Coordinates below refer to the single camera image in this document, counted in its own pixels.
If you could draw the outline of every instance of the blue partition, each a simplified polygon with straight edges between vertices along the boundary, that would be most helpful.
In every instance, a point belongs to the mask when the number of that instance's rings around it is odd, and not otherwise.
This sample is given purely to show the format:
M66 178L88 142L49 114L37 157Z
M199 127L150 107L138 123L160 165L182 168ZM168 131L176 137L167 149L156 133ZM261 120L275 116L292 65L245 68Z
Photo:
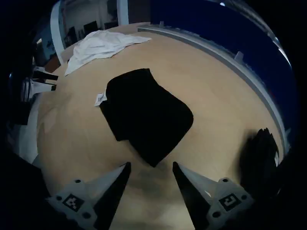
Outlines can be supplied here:
M271 38L252 21L234 10L206 0L152 0L151 23L184 29L223 46L233 54L241 51L243 62L263 81L282 116L297 130L298 97L291 66Z

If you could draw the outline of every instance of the white pillar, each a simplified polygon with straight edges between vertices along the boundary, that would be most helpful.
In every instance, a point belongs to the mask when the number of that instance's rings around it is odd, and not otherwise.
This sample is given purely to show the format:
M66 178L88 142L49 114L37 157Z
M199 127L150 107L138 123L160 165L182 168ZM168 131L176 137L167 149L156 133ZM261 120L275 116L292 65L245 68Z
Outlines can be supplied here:
M63 65L63 59L61 53L64 51L64 46L61 38L60 27L59 27L59 15L61 10L61 1L58 1L52 8L50 16L50 30L51 37L53 41L53 46L56 51L56 55L60 61L60 64Z
M117 0L118 25L128 25L128 0Z

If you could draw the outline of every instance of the white label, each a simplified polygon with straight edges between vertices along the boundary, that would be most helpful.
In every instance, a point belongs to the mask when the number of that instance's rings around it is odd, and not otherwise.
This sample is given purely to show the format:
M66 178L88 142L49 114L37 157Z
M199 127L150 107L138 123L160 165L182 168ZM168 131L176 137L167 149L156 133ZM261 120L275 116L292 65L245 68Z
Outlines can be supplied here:
M94 106L99 106L103 101L107 100L106 97L106 92L102 94L97 94L95 105Z

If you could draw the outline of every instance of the table surface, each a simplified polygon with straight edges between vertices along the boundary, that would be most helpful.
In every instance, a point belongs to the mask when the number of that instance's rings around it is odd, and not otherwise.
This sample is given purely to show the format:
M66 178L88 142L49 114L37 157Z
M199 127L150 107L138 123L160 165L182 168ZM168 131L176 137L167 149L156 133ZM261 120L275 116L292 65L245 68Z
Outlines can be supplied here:
M75 178L90 181L127 161L132 172L110 229L194 229L172 173L172 163L213 180L239 182L238 156L246 137L268 127L282 156L277 127L256 93L223 63L181 41L139 32L152 40L96 59L64 77L43 94L38 116L38 153L53 195ZM117 142L96 95L114 77L150 68L166 90L186 103L194 123L156 168L128 141Z

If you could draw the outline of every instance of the black garment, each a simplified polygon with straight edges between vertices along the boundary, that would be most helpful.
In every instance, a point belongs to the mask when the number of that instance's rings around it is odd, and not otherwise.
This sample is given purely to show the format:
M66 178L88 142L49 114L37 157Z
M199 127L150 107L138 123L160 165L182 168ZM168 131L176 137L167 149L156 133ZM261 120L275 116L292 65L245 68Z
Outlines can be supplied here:
M257 199L265 184L276 171L275 155L278 148L268 128L260 129L249 138L242 150L239 166L241 185Z
M116 140L129 140L153 167L193 124L191 110L159 86L149 69L115 77L107 85L106 96L100 108Z

